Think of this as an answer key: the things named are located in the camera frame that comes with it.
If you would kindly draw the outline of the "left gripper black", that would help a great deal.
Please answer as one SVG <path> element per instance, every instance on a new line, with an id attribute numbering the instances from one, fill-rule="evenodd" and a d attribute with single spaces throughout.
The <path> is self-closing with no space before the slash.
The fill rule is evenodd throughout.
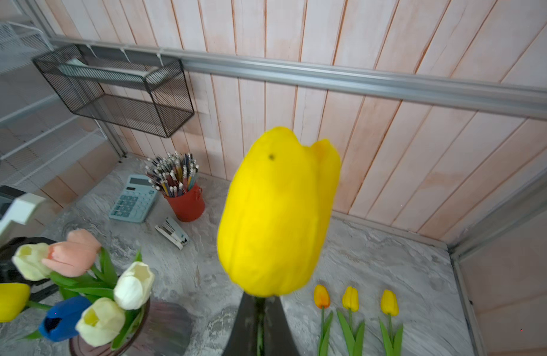
<path id="1" fill-rule="evenodd" d="M 24 279 L 12 262 L 16 250 L 25 244 L 55 243 L 45 237 L 15 237 L 0 248 L 0 283 L 24 283 L 31 287 L 30 300 L 41 302 L 45 298 L 58 293 L 59 287 L 51 280 L 28 281 Z"/>

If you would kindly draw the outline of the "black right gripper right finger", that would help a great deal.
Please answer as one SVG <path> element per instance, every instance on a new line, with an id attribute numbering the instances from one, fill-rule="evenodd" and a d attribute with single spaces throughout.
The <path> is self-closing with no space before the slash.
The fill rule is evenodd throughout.
<path id="1" fill-rule="evenodd" d="M 299 356 L 291 328 L 279 297 L 266 298 L 264 302 L 264 353 L 265 356 Z"/>

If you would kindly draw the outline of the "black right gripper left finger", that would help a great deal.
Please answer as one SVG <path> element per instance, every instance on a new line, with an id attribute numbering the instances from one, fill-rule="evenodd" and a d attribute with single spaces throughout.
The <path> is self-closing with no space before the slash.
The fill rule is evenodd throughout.
<path id="1" fill-rule="evenodd" d="M 257 356 L 258 309 L 254 296 L 242 295 L 223 356 Z"/>

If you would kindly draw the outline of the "yellow tulip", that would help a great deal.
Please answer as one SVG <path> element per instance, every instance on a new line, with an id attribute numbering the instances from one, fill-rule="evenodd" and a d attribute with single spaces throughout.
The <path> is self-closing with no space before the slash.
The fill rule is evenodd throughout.
<path id="1" fill-rule="evenodd" d="M 343 297 L 342 305 L 346 310 L 345 316 L 341 311 L 337 312 L 345 344 L 350 356 L 361 356 L 364 347 L 365 322 L 362 321 L 355 329 L 353 314 L 359 311 L 359 292 L 352 286 L 348 286 Z"/>
<path id="2" fill-rule="evenodd" d="M 219 262 L 258 309 L 264 353 L 264 302 L 310 281 L 330 225 L 340 181 L 337 149 L 303 145 L 285 127 L 263 133 L 235 173 L 218 227 Z"/>
<path id="3" fill-rule="evenodd" d="M 13 321 L 26 307 L 49 311 L 52 307 L 30 301 L 31 289 L 23 283 L 0 283 L 0 323 Z"/>
<path id="4" fill-rule="evenodd" d="M 316 307 L 321 310 L 321 335 L 319 338 L 318 356 L 327 356 L 333 313 L 331 311 L 327 314 L 327 310 L 331 306 L 331 297 L 325 286 L 317 285 L 315 287 L 313 301 Z"/>

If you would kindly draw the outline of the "dark red ribbed glass vase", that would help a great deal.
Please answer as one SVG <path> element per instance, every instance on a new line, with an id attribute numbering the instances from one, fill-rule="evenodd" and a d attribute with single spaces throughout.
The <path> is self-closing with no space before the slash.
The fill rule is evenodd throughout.
<path id="1" fill-rule="evenodd" d="M 144 320 L 120 349 L 91 347 L 77 336 L 69 340 L 71 355 L 184 355 L 190 344 L 193 319 L 177 303 L 149 300 Z"/>

